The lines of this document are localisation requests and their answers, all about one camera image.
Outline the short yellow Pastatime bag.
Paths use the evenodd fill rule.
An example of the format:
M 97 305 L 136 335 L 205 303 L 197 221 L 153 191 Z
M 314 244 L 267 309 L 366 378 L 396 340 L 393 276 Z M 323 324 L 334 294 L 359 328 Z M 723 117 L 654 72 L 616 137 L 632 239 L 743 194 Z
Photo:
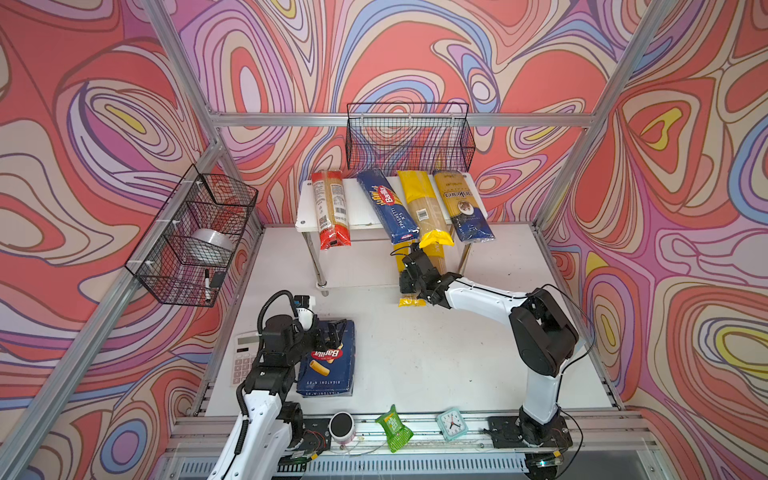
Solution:
M 396 244 L 393 251 L 390 253 L 390 255 L 396 259 L 398 288 L 400 291 L 399 307 L 422 307 L 426 305 L 426 301 L 417 297 L 414 287 L 411 286 L 403 276 L 403 273 L 405 272 L 403 259 L 411 253 L 413 246 L 418 246 L 417 240 L 409 240 Z

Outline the long yellow Pastatime bag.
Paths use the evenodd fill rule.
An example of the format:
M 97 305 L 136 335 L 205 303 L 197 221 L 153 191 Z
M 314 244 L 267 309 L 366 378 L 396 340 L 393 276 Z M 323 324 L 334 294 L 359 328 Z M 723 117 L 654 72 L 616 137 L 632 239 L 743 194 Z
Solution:
M 438 270 L 440 275 L 447 272 L 444 246 L 439 243 L 432 243 L 423 247 L 424 253 L 429 258 L 432 265 Z

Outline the blue Barilla rigatoni box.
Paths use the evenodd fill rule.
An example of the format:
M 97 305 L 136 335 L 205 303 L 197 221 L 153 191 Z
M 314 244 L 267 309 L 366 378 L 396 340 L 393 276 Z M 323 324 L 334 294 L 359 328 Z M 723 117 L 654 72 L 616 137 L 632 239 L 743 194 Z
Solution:
M 356 328 L 351 320 L 320 321 L 324 350 L 300 363 L 296 391 L 302 397 L 351 396 L 356 362 Z

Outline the blue Barilla spaghetti box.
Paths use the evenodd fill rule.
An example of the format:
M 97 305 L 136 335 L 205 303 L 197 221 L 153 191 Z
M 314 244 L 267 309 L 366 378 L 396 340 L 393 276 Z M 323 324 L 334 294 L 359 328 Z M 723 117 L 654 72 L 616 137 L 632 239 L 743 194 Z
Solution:
M 356 179 L 393 244 L 419 238 L 418 224 L 379 169 L 363 170 Z

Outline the dark blue yellow spaghetti bag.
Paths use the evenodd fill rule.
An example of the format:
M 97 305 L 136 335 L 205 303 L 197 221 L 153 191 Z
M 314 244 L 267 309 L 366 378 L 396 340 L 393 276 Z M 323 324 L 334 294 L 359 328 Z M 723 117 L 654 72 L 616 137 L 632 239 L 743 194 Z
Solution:
M 434 174 L 434 179 L 458 239 L 462 243 L 493 241 L 495 235 L 464 175 L 458 171 L 440 171 Z

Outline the yellow barcode spaghetti bag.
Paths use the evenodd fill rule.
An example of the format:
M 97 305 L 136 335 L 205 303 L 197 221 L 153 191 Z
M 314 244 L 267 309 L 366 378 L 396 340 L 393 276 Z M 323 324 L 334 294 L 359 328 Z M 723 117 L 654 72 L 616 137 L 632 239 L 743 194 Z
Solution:
M 407 209 L 420 231 L 419 247 L 453 246 L 454 240 L 446 224 L 440 202 L 424 171 L 399 171 L 398 179 L 405 194 Z

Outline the red spaghetti bag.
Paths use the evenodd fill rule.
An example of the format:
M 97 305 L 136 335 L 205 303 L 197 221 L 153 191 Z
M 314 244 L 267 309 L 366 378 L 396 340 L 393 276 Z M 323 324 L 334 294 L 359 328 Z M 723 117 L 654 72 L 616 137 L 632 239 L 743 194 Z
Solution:
M 340 171 L 320 171 L 311 176 L 320 249 L 350 246 L 343 176 Z

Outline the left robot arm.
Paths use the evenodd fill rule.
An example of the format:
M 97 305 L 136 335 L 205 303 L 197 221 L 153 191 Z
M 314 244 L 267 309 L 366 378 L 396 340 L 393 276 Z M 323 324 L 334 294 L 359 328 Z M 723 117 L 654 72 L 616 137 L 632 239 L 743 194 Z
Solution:
M 257 350 L 235 389 L 237 421 L 210 479 L 270 479 L 304 435 L 301 406 L 286 399 L 297 365 L 312 352 L 339 347 L 346 330 L 344 319 L 322 329 L 315 304 L 313 296 L 279 290 L 260 309 Z

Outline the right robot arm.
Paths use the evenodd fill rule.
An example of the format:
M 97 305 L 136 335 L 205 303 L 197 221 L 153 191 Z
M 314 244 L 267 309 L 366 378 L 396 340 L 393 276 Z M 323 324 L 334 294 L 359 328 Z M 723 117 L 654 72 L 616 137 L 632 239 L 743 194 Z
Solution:
M 472 312 L 511 328 L 516 351 L 527 367 L 525 399 L 518 413 L 522 442 L 541 446 L 561 419 L 558 404 L 562 371 L 570 364 L 578 331 L 544 288 L 529 293 L 482 285 L 461 274 L 442 274 L 416 242 L 408 253 L 397 249 L 404 265 L 399 284 L 419 300 L 445 309 Z

